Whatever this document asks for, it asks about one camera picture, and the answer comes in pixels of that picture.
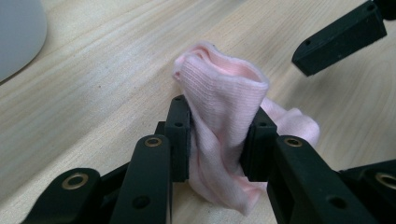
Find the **wood grain surface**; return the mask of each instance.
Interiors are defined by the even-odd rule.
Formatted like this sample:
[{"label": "wood grain surface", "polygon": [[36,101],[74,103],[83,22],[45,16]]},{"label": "wood grain surface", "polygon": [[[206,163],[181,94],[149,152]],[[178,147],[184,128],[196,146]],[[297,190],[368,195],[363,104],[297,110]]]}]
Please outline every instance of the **wood grain surface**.
[{"label": "wood grain surface", "polygon": [[[0,223],[21,222],[50,181],[76,167],[104,175],[131,159],[180,94],[185,48],[207,40],[256,64],[268,97],[316,120],[334,170],[396,158],[396,22],[388,36],[313,77],[298,45],[358,0],[43,0],[43,49],[0,85]],[[174,186],[174,223],[276,223],[263,194],[244,217]]]}]

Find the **screw hole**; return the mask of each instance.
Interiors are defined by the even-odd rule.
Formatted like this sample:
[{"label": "screw hole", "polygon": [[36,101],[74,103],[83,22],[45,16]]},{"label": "screw hole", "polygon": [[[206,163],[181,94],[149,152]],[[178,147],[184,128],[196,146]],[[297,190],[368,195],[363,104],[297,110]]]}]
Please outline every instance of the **screw hole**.
[{"label": "screw hole", "polygon": [[291,147],[301,147],[303,143],[295,138],[286,138],[285,143]]},{"label": "screw hole", "polygon": [[79,189],[88,182],[88,175],[83,173],[75,173],[62,182],[64,189]]},{"label": "screw hole", "polygon": [[157,137],[151,137],[148,140],[145,141],[145,145],[147,147],[157,147],[159,146],[163,141],[160,138]]},{"label": "screw hole", "polygon": [[375,9],[374,5],[370,5],[367,7],[367,11],[373,11]]},{"label": "screw hole", "polygon": [[132,206],[134,209],[143,209],[149,205],[149,197],[148,196],[139,196],[134,198],[132,201]]},{"label": "screw hole", "polygon": [[327,202],[329,202],[332,206],[339,209],[347,208],[347,202],[340,197],[330,196],[328,197]]},{"label": "screw hole", "polygon": [[394,175],[377,173],[375,179],[387,188],[396,189],[396,177]]}]

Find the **fabric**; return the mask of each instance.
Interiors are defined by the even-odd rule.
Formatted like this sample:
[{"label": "fabric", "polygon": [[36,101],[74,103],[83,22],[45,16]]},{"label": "fabric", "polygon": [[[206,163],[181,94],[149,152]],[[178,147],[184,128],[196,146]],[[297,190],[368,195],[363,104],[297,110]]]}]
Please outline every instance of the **fabric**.
[{"label": "fabric", "polygon": [[268,79],[251,63],[200,42],[175,61],[174,78],[192,114],[190,185],[208,201],[248,215],[266,183],[250,183],[239,164],[248,127],[259,106],[279,134],[318,141],[318,125],[300,110],[265,98]]}]

